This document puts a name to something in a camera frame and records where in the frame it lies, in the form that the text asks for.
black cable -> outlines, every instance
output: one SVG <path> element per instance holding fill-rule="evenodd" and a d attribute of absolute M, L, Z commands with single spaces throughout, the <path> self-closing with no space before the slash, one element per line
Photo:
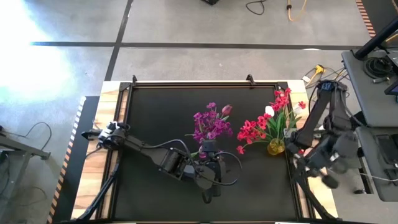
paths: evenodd
<path fill-rule="evenodd" d="M 173 140 L 170 140 L 170 141 L 167 141 L 167 142 L 163 142 L 162 144 L 158 144 L 158 145 L 156 145 L 156 146 L 143 146 L 142 148 L 144 148 L 144 149 L 155 149 L 155 148 L 164 146 L 164 145 L 166 145 L 166 144 L 170 144 L 170 143 L 172 143 L 172 142 L 179 142 L 179 143 L 182 144 L 182 146 L 184 147 L 185 151 L 187 152 L 187 156 L 188 156 L 188 158 L 190 159 L 190 162 L 192 163 L 193 169 L 194 169 L 195 172 L 196 172 L 198 175 L 200 175 L 202 178 L 204 178 L 204 179 L 206 179 L 206 180 L 212 182 L 213 184 L 218 184 L 218 185 L 222 185 L 222 186 L 234 185 L 234 184 L 236 183 L 236 181 L 238 181 L 238 179 L 235 179 L 234 181 L 232 181 L 232 182 L 230 182 L 230 183 L 222 183 L 222 182 L 214 181 L 214 180 L 211 180 L 211 179 L 205 177 L 205 176 L 204 176 L 201 172 L 199 172 L 198 169 L 196 168 L 195 163 L 193 162 L 193 158 L 192 158 L 192 156 L 191 156 L 191 152 L 189 151 L 187 145 L 186 145 L 182 140 L 180 140 L 180 139 L 173 139 Z M 220 154 L 229 154 L 230 156 L 233 156 L 235 159 L 238 160 L 238 162 L 239 162 L 239 167 L 240 167 L 240 169 L 242 170 L 242 163 L 241 163 L 241 161 L 239 160 L 239 158 L 236 157 L 234 154 L 232 154 L 232 153 L 230 153 L 230 152 L 217 152 L 214 156 L 217 156 L 217 155 L 220 155 Z"/>
<path fill-rule="evenodd" d="M 341 97 L 341 100 L 343 100 L 343 92 L 340 92 L 340 97 Z M 363 124 L 362 122 L 360 122 L 352 113 L 351 113 L 351 111 L 348 109 L 348 107 L 347 107 L 347 105 L 344 103 L 344 107 L 345 107 L 345 110 L 346 110 L 346 112 L 351 116 L 351 118 L 353 118 L 354 119 L 354 121 L 357 123 L 357 124 L 359 124 L 360 126 L 363 126 L 363 127 L 367 127 L 365 124 Z"/>
<path fill-rule="evenodd" d="M 315 92 L 316 89 L 317 89 L 317 87 L 315 87 L 315 88 L 312 90 L 312 93 L 311 93 L 311 96 L 310 96 L 310 100 L 308 101 L 308 113 L 309 113 L 309 114 L 311 113 L 311 101 L 312 101 L 313 93 Z"/>
<path fill-rule="evenodd" d="M 264 7 L 264 2 L 265 2 L 266 0 L 258 0 L 258 1 L 253 1 L 253 2 L 249 2 L 249 3 L 247 3 L 246 4 L 246 9 L 248 9 L 250 12 L 252 12 L 253 14 L 256 14 L 256 15 L 258 15 L 258 16 L 261 16 L 261 15 L 263 15 L 263 13 L 266 11 L 266 8 Z M 249 8 L 249 5 L 250 4 L 253 4 L 253 3 L 260 3 L 261 4 L 261 7 L 262 7 L 262 12 L 261 13 L 256 13 L 256 12 L 254 12 L 253 10 L 251 10 L 250 8 Z"/>
<path fill-rule="evenodd" d="M 7 171 L 4 171 L 3 175 L 1 176 L 1 180 L 3 180 L 4 175 L 6 175 L 6 172 L 7 172 L 7 180 L 4 188 L 0 192 L 0 197 L 3 195 L 4 191 L 7 189 L 8 183 L 10 182 L 10 158 L 8 156 L 8 153 L 5 152 L 5 155 L 8 160 L 8 166 L 7 166 Z"/>
<path fill-rule="evenodd" d="M 87 159 L 87 157 L 89 157 L 91 154 L 94 154 L 94 153 L 98 152 L 98 151 L 101 150 L 101 149 L 102 149 L 102 147 L 97 145 L 97 147 L 96 147 L 96 149 L 95 149 L 94 151 L 92 151 L 92 152 L 90 152 L 90 153 L 88 153 L 88 154 L 86 155 L 86 159 Z"/>
<path fill-rule="evenodd" d="M 387 58 L 370 57 L 363 63 L 363 70 L 372 79 L 386 78 L 394 74 L 393 66 Z"/>
<path fill-rule="evenodd" d="M 1 132 L 7 133 L 7 134 L 12 134 L 12 135 L 15 135 L 15 136 L 18 136 L 18 137 L 22 137 L 22 138 L 27 138 L 27 136 L 30 134 L 30 132 L 31 132 L 38 124 L 44 124 L 44 125 L 46 125 L 46 126 L 49 128 L 49 131 L 50 131 L 49 138 L 47 139 L 47 141 L 45 142 L 45 144 L 43 145 L 43 147 L 40 149 L 41 151 L 43 151 L 43 149 L 47 146 L 47 144 L 49 143 L 49 141 L 50 141 L 50 139 L 51 139 L 51 137 L 52 137 L 52 130 L 51 130 L 49 124 L 47 124 L 46 122 L 41 121 L 41 122 L 35 123 L 35 124 L 30 128 L 30 130 L 27 132 L 26 135 L 15 134 L 15 133 L 9 133 L 9 132 L 7 132 L 7 131 L 1 131 Z"/>

cable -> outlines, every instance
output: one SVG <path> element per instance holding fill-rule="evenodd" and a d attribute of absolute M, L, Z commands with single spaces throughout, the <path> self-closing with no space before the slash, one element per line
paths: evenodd
<path fill-rule="evenodd" d="M 21 135 L 21 134 L 9 133 L 9 132 L 7 132 L 7 131 L 1 131 L 1 132 L 7 133 L 7 134 L 12 134 L 12 135 L 15 135 L 15 136 L 18 136 L 18 137 L 22 137 L 22 138 L 27 138 L 27 136 L 30 134 L 30 132 L 31 132 L 38 124 L 45 124 L 45 125 L 49 128 L 49 131 L 50 131 L 49 138 L 47 139 L 47 141 L 45 142 L 45 144 L 43 145 L 43 147 L 40 149 L 41 151 L 43 151 L 43 149 L 47 146 L 47 144 L 49 143 L 49 141 L 50 141 L 50 139 L 51 139 L 51 137 L 52 137 L 52 130 L 51 130 L 49 124 L 47 124 L 46 122 L 41 121 L 41 122 L 35 123 L 35 124 L 30 128 L 30 130 L 27 132 L 27 134 L 24 135 L 24 136 Z"/>
<path fill-rule="evenodd" d="M 200 175 L 202 178 L 204 178 L 204 179 L 206 179 L 206 180 L 212 182 L 213 184 L 218 184 L 218 185 L 222 185 L 222 186 L 234 185 L 234 184 L 238 181 L 238 179 L 235 179 L 235 180 L 233 180 L 232 182 L 229 182 L 229 183 L 222 183 L 222 182 L 214 181 L 214 180 L 211 180 L 211 179 L 205 177 L 205 176 L 204 176 L 201 172 L 199 172 L 198 169 L 196 168 L 195 163 L 193 163 L 193 158 L 192 158 L 192 156 L 191 156 L 191 152 L 189 151 L 187 145 L 186 145 L 182 140 L 180 140 L 180 139 L 173 139 L 173 140 L 170 140 L 170 141 L 167 141 L 167 142 L 163 142 L 162 144 L 158 144 L 158 145 L 156 145 L 156 146 L 143 146 L 142 148 L 143 148 L 143 149 L 155 149 L 155 148 L 158 148 L 158 147 L 160 147 L 160 146 L 164 146 L 164 145 L 166 145 L 166 144 L 170 144 L 170 143 L 172 143 L 172 142 L 179 142 L 179 143 L 182 144 L 182 146 L 184 147 L 185 151 L 187 152 L 188 158 L 191 160 L 193 169 L 194 169 L 195 172 L 196 172 L 198 175 Z M 233 156 L 235 159 L 238 160 L 238 162 L 239 162 L 239 168 L 242 170 L 242 163 L 241 163 L 241 161 L 239 160 L 239 158 L 236 157 L 234 154 L 232 154 L 232 153 L 230 153 L 230 152 L 217 152 L 214 156 L 217 156 L 217 155 L 220 155 L 220 154 L 229 154 L 230 156 Z"/>
<path fill-rule="evenodd" d="M 263 15 L 263 13 L 265 12 L 265 10 L 266 10 L 266 8 L 264 7 L 264 2 L 265 2 L 266 0 L 258 0 L 258 1 L 253 1 L 253 2 L 249 2 L 249 3 L 247 3 L 246 4 L 246 9 L 248 9 L 251 13 L 253 13 L 253 14 L 256 14 L 256 15 L 258 15 L 258 16 L 261 16 L 261 15 Z M 253 3 L 260 3 L 261 4 L 261 7 L 262 7 L 262 12 L 261 13 L 256 13 L 256 12 L 254 12 L 253 10 L 251 10 L 250 8 L 249 8 L 249 5 L 250 4 L 253 4 Z"/>
<path fill-rule="evenodd" d="M 307 0 L 304 0 L 303 7 L 301 8 L 300 12 L 298 13 L 298 16 L 295 19 L 292 19 L 292 16 L 290 15 L 290 11 L 292 10 L 292 5 L 290 3 L 290 0 L 287 0 L 286 8 L 287 8 L 287 15 L 288 15 L 289 21 L 293 22 L 293 21 L 296 21 L 297 19 L 299 19 L 305 10 L 306 4 L 307 4 Z"/>
<path fill-rule="evenodd" d="M 96 153 L 96 152 L 98 152 L 98 151 L 101 150 L 101 149 L 102 149 L 102 147 L 99 146 L 99 145 L 97 145 L 97 147 L 96 147 L 96 149 L 95 149 L 94 151 L 89 152 L 89 153 L 86 155 L 86 159 L 87 159 L 87 157 L 89 157 L 91 154 Z"/>
<path fill-rule="evenodd" d="M 341 100 L 343 100 L 343 92 L 340 92 L 340 97 L 341 97 Z M 360 122 L 352 113 L 351 113 L 351 111 L 348 109 L 348 107 L 347 107 L 347 105 L 345 105 L 345 103 L 344 103 L 344 107 L 345 107 L 345 110 L 346 110 L 346 112 L 351 116 L 351 118 L 353 118 L 354 119 L 354 121 L 357 123 L 357 124 L 359 124 L 360 126 L 363 126 L 363 127 L 367 127 L 365 124 L 363 124 L 362 122 Z"/>
<path fill-rule="evenodd" d="M 310 100 L 308 101 L 308 113 L 311 113 L 311 101 L 312 101 L 312 96 L 313 96 L 313 93 L 315 92 L 316 89 L 317 89 L 317 87 L 315 87 L 315 88 L 312 90 L 312 93 L 311 93 L 311 96 L 310 96 Z"/>
<path fill-rule="evenodd" d="M 7 166 L 7 171 L 4 171 L 3 175 L 1 176 L 1 179 L 3 180 L 3 177 L 4 177 L 5 173 L 7 172 L 7 180 L 6 180 L 6 184 L 5 184 L 4 188 L 0 192 L 0 196 L 3 195 L 4 191 L 7 189 L 8 183 L 10 182 L 10 158 L 8 156 L 8 153 L 5 152 L 5 155 L 8 160 L 8 166 Z"/>
<path fill-rule="evenodd" d="M 372 79 L 387 78 L 392 75 L 393 66 L 386 58 L 370 57 L 363 63 L 363 70 Z"/>
<path fill-rule="evenodd" d="M 394 39 L 394 38 L 396 38 L 396 37 L 398 37 L 398 34 L 394 34 L 393 36 L 387 38 L 385 41 L 388 42 L 388 41 L 390 41 L 390 40 L 392 40 L 392 39 Z"/>

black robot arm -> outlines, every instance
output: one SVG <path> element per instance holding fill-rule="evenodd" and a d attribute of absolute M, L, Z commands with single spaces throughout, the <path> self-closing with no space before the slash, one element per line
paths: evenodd
<path fill-rule="evenodd" d="M 339 158 L 355 156 L 358 149 L 358 140 L 351 130 L 351 122 L 346 114 L 345 93 L 347 86 L 334 80 L 325 80 L 319 82 L 316 88 L 318 100 L 303 128 L 292 133 L 287 149 L 297 159 L 297 168 L 293 176 L 294 181 L 301 186 L 305 195 L 323 219 L 335 219 L 312 194 L 304 180 L 307 177 L 321 176 L 325 185 L 332 189 L 337 188 L 338 182 L 332 176 L 322 172 L 322 169 L 333 167 Z M 298 154 L 299 150 L 308 149 L 312 146 L 314 129 L 328 104 L 330 105 L 329 114 L 323 121 L 326 134 L 321 137 L 319 143 L 307 155 Z"/>

computer monitor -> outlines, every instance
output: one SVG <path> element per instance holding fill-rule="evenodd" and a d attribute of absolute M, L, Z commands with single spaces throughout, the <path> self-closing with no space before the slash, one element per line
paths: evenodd
<path fill-rule="evenodd" d="M 384 90 L 386 95 L 394 95 L 398 96 L 398 80 L 394 82 L 391 86 L 389 86 L 386 90 Z"/>

black floor stripe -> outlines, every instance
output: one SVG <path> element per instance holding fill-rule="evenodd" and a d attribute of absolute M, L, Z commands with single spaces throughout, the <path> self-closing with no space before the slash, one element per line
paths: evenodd
<path fill-rule="evenodd" d="M 92 120 L 95 117 L 99 96 L 87 96 L 83 109 L 81 111 L 81 119 L 79 120 L 76 132 L 82 133 L 93 127 Z M 84 161 L 87 153 L 88 141 L 80 134 L 76 135 L 73 141 L 72 153 L 70 154 L 68 167 L 65 169 L 61 191 L 56 188 L 60 196 L 57 200 L 55 215 L 52 217 L 53 222 L 70 220 L 73 206 L 75 204 L 77 190 L 80 183 L 81 172 L 83 170 Z"/>
<path fill-rule="evenodd" d="M 31 42 L 33 46 L 49 46 L 49 47 L 113 47 L 114 42 Z"/>
<path fill-rule="evenodd" d="M 129 13 L 132 6 L 133 0 L 128 0 L 126 8 L 124 10 L 122 23 L 120 24 L 118 37 L 116 38 L 116 43 L 112 51 L 111 59 L 109 60 L 108 69 L 106 70 L 105 81 L 111 81 L 114 66 L 116 65 L 116 59 L 118 59 L 119 49 L 121 42 L 123 40 L 124 31 L 126 30 L 127 21 L 129 20 Z"/>
<path fill-rule="evenodd" d="M 193 49 L 279 49 L 279 50 L 351 50 L 360 45 L 289 45 L 289 44 L 206 44 L 206 43 L 121 43 L 121 47 L 137 48 L 193 48 Z"/>

